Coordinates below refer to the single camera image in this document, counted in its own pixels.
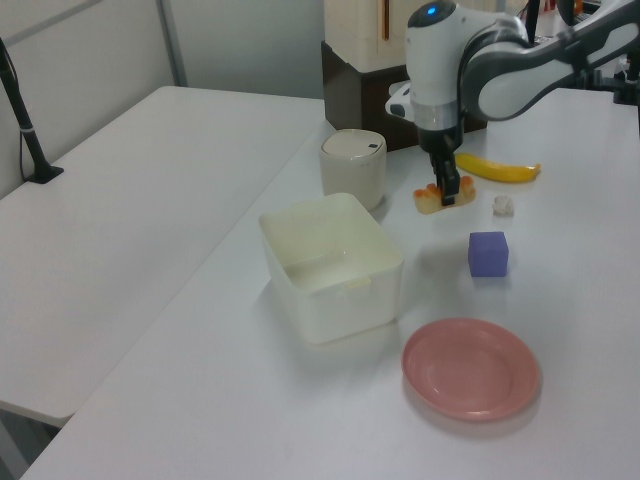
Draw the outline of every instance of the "white plastic container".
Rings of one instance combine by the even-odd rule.
[[[384,195],[387,143],[367,130],[340,130],[320,148],[320,173],[325,195],[350,193],[367,210]]]
[[[353,195],[264,214],[260,227],[275,289],[306,341],[329,342],[398,314],[402,254]]]

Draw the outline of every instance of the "toy banana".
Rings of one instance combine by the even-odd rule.
[[[540,173],[541,165],[505,165],[476,157],[470,153],[456,154],[456,166],[482,178],[496,182],[519,183],[534,180]]]

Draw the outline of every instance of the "floor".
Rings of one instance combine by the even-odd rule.
[[[59,431],[0,410],[0,480],[18,480]]]

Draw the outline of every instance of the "purple cube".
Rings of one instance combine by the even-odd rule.
[[[509,247],[504,232],[474,232],[469,235],[469,269],[472,277],[504,277]]]

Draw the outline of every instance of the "pink plate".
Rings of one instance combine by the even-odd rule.
[[[473,318],[446,318],[417,330],[402,352],[402,371],[431,407],[474,421],[525,407],[539,381],[536,360],[522,340]]]

